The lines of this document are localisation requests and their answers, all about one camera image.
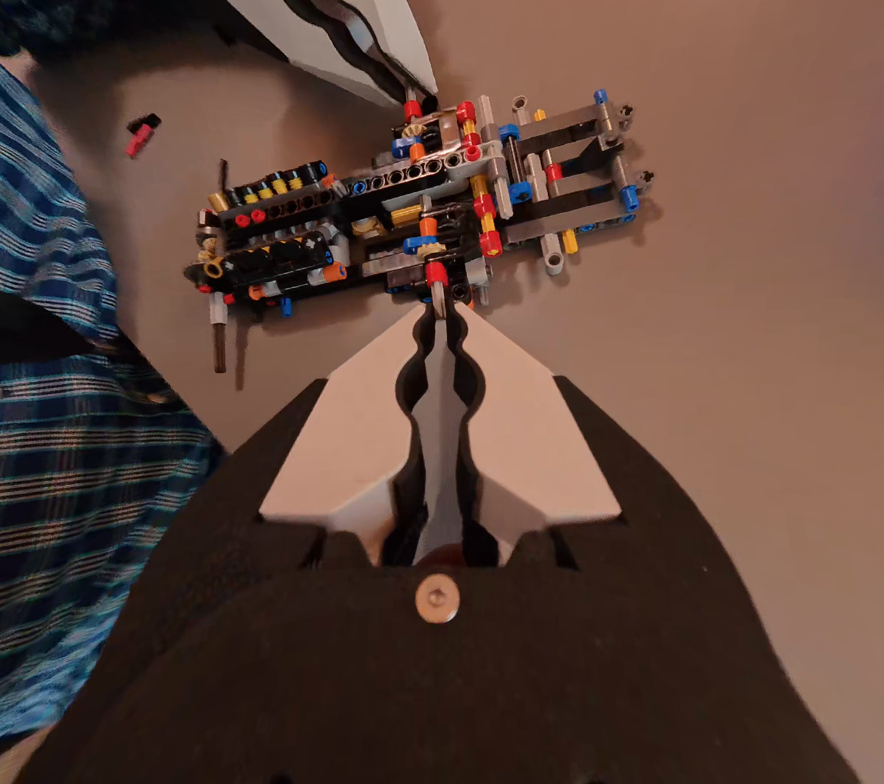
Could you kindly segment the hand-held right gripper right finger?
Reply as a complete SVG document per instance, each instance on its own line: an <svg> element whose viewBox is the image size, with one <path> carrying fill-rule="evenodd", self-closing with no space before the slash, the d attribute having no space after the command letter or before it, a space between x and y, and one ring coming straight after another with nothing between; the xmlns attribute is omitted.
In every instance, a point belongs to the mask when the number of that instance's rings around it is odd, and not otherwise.
<svg viewBox="0 0 884 784"><path fill-rule="evenodd" d="M468 565L504 565L530 532L621 515L547 367L460 303L449 310L449 350L466 408L455 477Z"/></svg>

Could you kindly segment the multicoloured lego technic model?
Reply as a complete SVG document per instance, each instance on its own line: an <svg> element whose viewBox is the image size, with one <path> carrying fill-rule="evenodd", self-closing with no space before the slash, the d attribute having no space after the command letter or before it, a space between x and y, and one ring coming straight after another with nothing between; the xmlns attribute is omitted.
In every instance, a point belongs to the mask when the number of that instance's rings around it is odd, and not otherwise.
<svg viewBox="0 0 884 784"><path fill-rule="evenodd" d="M632 105L598 90L559 115L524 96L511 111L496 123L484 95L440 107L408 93L390 148L344 178L315 160L232 186L222 160L184 271L208 304L214 371L227 370L233 307L288 318L304 299L379 284L441 317L449 302L488 305L504 252L536 247L555 276L580 236L637 219L655 173L635 164Z"/></svg>

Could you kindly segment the red and black lego pin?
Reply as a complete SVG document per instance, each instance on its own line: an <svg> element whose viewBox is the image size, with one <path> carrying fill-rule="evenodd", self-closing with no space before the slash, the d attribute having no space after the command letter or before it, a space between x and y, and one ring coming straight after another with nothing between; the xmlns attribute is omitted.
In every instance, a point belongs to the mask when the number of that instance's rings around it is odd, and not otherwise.
<svg viewBox="0 0 884 784"><path fill-rule="evenodd" d="M129 159L136 159L155 135L162 120L156 113L142 115L127 124L129 140L125 149L125 155Z"/></svg>

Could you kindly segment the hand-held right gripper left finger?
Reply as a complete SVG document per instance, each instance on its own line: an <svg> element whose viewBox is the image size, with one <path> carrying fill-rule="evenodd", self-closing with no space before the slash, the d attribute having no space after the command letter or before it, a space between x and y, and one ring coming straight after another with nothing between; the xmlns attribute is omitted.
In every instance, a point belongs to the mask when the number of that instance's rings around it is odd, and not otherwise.
<svg viewBox="0 0 884 784"><path fill-rule="evenodd" d="M428 519L414 408L436 313L419 304L327 378L259 513L356 535L370 562L408 567Z"/></svg>

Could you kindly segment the blue plaid shirt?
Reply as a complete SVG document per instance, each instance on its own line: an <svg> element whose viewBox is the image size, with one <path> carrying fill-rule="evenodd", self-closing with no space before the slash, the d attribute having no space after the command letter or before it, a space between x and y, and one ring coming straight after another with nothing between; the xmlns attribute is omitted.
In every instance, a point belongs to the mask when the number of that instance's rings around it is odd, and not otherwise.
<svg viewBox="0 0 884 784"><path fill-rule="evenodd" d="M105 243L38 100L6 69L1 290L5 749L63 716L224 452L121 332Z"/></svg>

